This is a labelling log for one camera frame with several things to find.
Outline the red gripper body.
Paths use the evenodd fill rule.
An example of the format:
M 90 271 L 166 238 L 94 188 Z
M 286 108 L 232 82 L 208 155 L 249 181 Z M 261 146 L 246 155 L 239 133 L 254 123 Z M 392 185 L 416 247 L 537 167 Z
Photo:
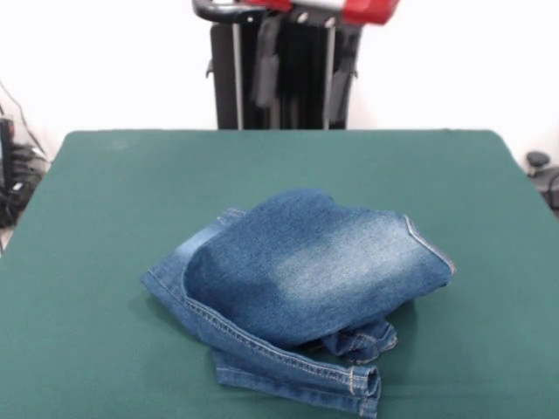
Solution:
M 287 12 L 296 6 L 338 13 L 349 24 L 386 24 L 394 15 L 398 0 L 248 0 L 246 4 Z

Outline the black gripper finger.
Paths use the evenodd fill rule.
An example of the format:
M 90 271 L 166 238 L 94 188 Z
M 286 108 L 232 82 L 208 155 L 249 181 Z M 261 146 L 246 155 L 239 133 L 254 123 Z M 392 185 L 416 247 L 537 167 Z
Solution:
M 258 107 L 271 107 L 274 101 L 280 65 L 276 52 L 279 27 L 278 17 L 268 17 L 259 28 L 254 72 L 254 101 Z
M 326 92 L 326 122 L 329 125 L 346 125 L 349 95 L 356 76 L 359 50 L 359 28 L 343 25 L 332 28 L 328 41 L 328 77 Z

